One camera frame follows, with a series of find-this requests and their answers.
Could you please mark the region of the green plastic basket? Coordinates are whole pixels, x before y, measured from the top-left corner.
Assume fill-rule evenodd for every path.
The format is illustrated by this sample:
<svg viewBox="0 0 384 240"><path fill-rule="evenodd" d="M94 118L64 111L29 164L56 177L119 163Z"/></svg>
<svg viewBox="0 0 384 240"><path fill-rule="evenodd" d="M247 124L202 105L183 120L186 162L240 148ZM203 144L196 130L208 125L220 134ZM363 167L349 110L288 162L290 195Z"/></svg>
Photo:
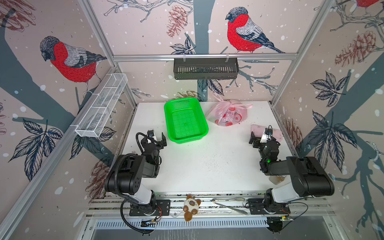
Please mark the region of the green plastic basket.
<svg viewBox="0 0 384 240"><path fill-rule="evenodd" d="M164 105L169 139L177 144L197 141L205 137L209 127L200 102L196 98L182 98Z"/></svg>

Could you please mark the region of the pink plastic bag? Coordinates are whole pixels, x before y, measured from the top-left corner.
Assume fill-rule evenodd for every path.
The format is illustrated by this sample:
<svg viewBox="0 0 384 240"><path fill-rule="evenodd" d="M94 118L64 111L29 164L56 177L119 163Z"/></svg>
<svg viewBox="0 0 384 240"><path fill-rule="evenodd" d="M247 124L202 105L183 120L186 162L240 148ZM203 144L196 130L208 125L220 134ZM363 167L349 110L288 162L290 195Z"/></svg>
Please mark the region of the pink plastic bag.
<svg viewBox="0 0 384 240"><path fill-rule="evenodd" d="M208 110L205 117L208 121L221 127L242 123L248 118L248 110L253 107L252 104L243 104L236 100L223 100L217 94L214 97L218 102Z"/></svg>

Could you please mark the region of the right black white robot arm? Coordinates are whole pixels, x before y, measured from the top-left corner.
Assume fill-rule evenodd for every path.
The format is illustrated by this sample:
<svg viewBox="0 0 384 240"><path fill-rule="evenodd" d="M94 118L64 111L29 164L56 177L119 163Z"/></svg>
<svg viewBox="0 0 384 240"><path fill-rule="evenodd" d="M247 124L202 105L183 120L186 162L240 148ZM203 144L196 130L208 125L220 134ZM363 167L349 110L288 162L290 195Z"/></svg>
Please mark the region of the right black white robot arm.
<svg viewBox="0 0 384 240"><path fill-rule="evenodd" d="M268 189L262 202L263 210L269 214L278 211L288 212L288 204L307 197L332 196L335 186L331 178L315 157L286 157L279 160L280 130L274 135L274 129L251 125L249 144L259 150L260 170L266 176L290 176L291 181L283 186Z"/></svg>

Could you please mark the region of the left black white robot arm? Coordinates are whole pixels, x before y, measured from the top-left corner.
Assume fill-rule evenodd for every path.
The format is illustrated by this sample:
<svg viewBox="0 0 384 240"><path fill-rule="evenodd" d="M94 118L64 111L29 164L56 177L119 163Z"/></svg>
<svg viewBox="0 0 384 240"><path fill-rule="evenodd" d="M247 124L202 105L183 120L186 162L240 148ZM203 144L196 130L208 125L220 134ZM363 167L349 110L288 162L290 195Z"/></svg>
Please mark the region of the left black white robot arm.
<svg viewBox="0 0 384 240"><path fill-rule="evenodd" d="M167 216L170 201L157 200L155 192L142 184L143 178L156 178L162 158L160 150L167 146L164 135L157 140L153 130L135 136L140 152L120 155L105 180L106 192L123 198L130 204L131 217Z"/></svg>

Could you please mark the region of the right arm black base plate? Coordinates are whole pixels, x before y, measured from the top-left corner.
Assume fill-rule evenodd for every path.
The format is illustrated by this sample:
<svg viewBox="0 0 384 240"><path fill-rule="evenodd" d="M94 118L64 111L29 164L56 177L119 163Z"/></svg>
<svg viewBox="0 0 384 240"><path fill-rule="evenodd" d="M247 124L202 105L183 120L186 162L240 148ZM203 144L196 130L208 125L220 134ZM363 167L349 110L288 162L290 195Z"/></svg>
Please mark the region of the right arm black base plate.
<svg viewBox="0 0 384 240"><path fill-rule="evenodd" d="M248 199L251 215L290 215L288 204L267 203L264 199Z"/></svg>

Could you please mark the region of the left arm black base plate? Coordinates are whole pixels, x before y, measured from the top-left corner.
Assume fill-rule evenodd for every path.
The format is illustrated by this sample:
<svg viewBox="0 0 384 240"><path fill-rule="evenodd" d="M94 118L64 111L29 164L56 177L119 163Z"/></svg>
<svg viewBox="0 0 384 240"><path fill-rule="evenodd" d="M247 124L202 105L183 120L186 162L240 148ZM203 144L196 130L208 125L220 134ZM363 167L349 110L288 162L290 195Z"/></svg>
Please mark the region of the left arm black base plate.
<svg viewBox="0 0 384 240"><path fill-rule="evenodd" d="M168 216L170 214L170 200L151 201L147 205L132 205L130 209L130 217L151 217L151 216Z"/></svg>

